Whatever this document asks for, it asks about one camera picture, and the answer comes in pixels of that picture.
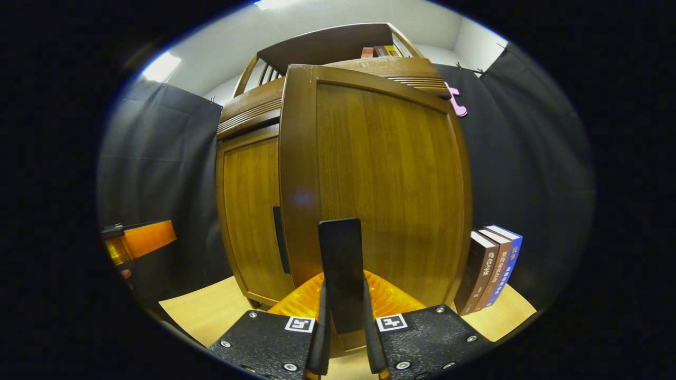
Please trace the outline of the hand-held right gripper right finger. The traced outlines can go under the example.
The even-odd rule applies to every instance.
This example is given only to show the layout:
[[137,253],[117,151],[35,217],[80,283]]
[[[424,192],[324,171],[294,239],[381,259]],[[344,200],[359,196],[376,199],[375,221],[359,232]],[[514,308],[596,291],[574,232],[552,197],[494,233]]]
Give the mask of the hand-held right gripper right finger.
[[364,272],[365,343],[379,379],[440,379],[493,347],[448,305],[425,306]]

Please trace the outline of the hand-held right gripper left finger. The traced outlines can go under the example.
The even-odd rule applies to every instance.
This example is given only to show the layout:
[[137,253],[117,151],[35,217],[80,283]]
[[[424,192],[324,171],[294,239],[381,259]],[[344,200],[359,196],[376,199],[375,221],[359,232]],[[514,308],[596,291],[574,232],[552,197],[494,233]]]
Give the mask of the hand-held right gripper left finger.
[[320,273],[269,310],[244,312],[209,351],[258,379],[320,379],[328,372],[330,340]]

